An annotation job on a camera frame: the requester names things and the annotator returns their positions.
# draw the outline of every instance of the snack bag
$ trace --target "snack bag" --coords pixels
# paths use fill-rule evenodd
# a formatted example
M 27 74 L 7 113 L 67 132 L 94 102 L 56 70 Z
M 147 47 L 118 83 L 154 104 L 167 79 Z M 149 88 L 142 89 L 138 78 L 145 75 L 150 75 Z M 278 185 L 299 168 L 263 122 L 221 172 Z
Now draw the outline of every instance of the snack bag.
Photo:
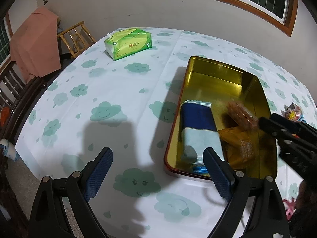
M 256 130 L 258 119 L 249 110 L 237 101 L 231 101 L 227 105 L 229 116 L 244 130 Z
M 240 127 L 218 131 L 220 139 L 225 141 L 227 161 L 233 169 L 245 169 L 255 160 L 250 136 Z
M 114 61 L 152 47 L 151 33 L 139 28 L 124 29 L 108 37 L 106 51 Z
M 304 120 L 304 116 L 303 116 L 301 108 L 294 103 L 291 103 L 291 105 L 286 109 L 284 117 L 288 120 L 291 120 L 291 121 L 306 122 Z

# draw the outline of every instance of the tissue box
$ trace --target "tissue box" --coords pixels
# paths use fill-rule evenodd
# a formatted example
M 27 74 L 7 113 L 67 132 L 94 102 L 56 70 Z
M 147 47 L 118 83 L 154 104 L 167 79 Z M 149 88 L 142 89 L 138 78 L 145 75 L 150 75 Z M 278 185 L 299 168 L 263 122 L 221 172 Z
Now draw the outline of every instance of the tissue box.
M 105 40 L 106 51 L 114 61 L 152 47 L 151 33 L 139 28 L 115 32 Z

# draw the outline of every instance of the blue towel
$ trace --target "blue towel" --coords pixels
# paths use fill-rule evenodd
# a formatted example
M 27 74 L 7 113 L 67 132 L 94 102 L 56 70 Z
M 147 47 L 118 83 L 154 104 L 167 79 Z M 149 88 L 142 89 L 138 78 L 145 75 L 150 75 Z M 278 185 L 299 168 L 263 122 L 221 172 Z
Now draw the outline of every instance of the blue towel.
M 182 118 L 182 160 L 203 165 L 203 151 L 212 147 L 224 160 L 219 134 L 211 112 L 211 103 L 187 100 L 181 105 Z

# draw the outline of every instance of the pink object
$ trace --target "pink object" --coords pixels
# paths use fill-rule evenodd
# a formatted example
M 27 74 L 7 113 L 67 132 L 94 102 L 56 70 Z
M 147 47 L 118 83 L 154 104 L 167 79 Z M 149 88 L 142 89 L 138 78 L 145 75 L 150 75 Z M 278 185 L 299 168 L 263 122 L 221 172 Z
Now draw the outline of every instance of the pink object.
M 11 60 L 16 61 L 26 83 L 61 68 L 57 18 L 44 6 L 37 8 L 10 40 Z
M 295 211 L 295 200 L 292 197 L 291 202 L 289 202 L 287 199 L 283 199 L 283 202 L 285 202 L 286 205 L 288 206 L 288 209 L 286 210 L 286 217 L 287 217 L 287 220 L 290 220 Z

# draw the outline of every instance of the plastic bag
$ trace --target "plastic bag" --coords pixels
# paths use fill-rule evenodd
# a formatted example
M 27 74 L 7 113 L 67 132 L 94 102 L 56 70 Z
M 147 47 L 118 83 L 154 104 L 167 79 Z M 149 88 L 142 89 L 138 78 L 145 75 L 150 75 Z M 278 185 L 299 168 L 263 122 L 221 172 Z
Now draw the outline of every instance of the plastic bag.
M 298 105 L 296 105 L 294 103 L 291 103 L 291 105 L 286 109 L 284 117 L 286 119 L 288 119 L 288 120 L 291 120 L 291 121 L 303 121 L 303 122 L 306 122 L 304 120 L 302 109 Z
M 256 130 L 258 119 L 250 111 L 237 101 L 229 102 L 227 105 L 229 116 L 244 130 Z
M 225 141 L 226 158 L 233 169 L 245 169 L 255 160 L 255 153 L 248 135 L 240 127 L 218 131 L 220 139 Z

